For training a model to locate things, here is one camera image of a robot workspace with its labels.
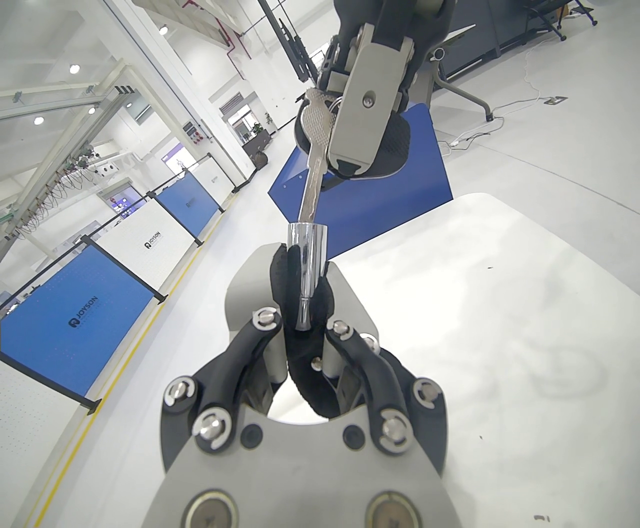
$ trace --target white table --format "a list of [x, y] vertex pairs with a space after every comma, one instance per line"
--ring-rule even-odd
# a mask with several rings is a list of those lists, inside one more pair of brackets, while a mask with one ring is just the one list
[[[444, 390], [465, 528], [640, 526], [640, 297], [482, 194], [335, 261], [382, 346]], [[292, 391], [271, 415], [318, 421]]]

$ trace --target white floor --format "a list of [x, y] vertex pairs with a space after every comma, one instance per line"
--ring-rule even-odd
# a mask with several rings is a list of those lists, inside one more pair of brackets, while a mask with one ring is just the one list
[[[496, 196], [640, 293], [640, 3], [592, 4], [595, 28], [585, 17], [566, 20], [565, 42], [540, 36], [455, 83], [492, 108], [537, 97], [524, 82], [525, 55], [548, 40], [529, 55], [529, 80], [543, 97], [569, 99], [506, 116], [504, 128], [476, 139], [466, 152], [453, 152], [445, 163], [454, 196]], [[449, 141], [484, 121], [479, 106], [442, 90], [432, 115], [438, 138]]]
[[[640, 5], [619, 0], [594, 14], [597, 28], [583, 18], [568, 20], [566, 42], [551, 39], [529, 57], [530, 80], [543, 95], [569, 96], [566, 102], [540, 102], [509, 115], [502, 130], [445, 162], [456, 196], [496, 196], [640, 292], [640, 149], [634, 142]], [[525, 49], [518, 48], [465, 76], [461, 85], [492, 105], [535, 97], [523, 81], [524, 64]], [[482, 122], [479, 108], [444, 92], [437, 93], [432, 114], [440, 137], [449, 140]], [[42, 527], [141, 524], [163, 477], [159, 394], [176, 375], [194, 372], [225, 348], [226, 286], [257, 246], [285, 240], [286, 222], [266, 192], [292, 146], [288, 127], [267, 152], [269, 166], [240, 192], [167, 301], [87, 435]]]

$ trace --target silver key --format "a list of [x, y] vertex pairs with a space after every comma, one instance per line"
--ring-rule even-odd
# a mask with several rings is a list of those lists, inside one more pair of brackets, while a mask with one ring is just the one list
[[298, 221], [312, 223], [316, 217], [322, 178], [328, 170], [326, 153], [335, 125], [335, 115], [329, 111], [325, 101], [331, 104], [335, 101], [335, 97], [316, 88], [307, 90], [305, 97], [309, 105], [302, 111], [300, 124], [311, 143], [311, 149], [307, 162], [309, 175], [302, 196]]

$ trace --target blue partition board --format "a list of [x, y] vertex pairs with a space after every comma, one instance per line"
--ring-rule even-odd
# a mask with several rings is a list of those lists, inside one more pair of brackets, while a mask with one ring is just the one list
[[2, 350], [83, 396], [152, 298], [89, 246], [2, 320]]
[[[453, 199], [429, 109], [417, 104], [404, 117], [411, 125], [411, 145], [400, 172], [345, 181], [320, 194], [316, 222], [329, 226], [330, 259]], [[290, 222], [298, 219], [307, 172], [307, 155], [297, 148], [269, 190]]]
[[196, 237], [218, 210], [216, 201], [189, 171], [156, 199]]

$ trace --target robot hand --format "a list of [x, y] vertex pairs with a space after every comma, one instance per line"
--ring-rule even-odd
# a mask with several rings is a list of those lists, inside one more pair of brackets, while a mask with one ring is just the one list
[[[296, 330], [290, 252], [271, 244], [246, 261], [227, 291], [227, 350], [167, 386], [166, 477], [143, 528], [461, 528], [440, 479], [442, 391], [380, 347], [332, 262], [309, 305], [312, 329]], [[267, 417], [287, 366], [330, 421]]]
[[340, 32], [331, 40], [316, 89], [307, 92], [296, 120], [298, 146], [312, 156], [319, 102], [324, 116], [321, 154], [344, 179], [398, 172], [409, 154], [411, 131], [401, 116], [408, 90], [427, 53], [447, 36], [456, 0], [334, 0]]

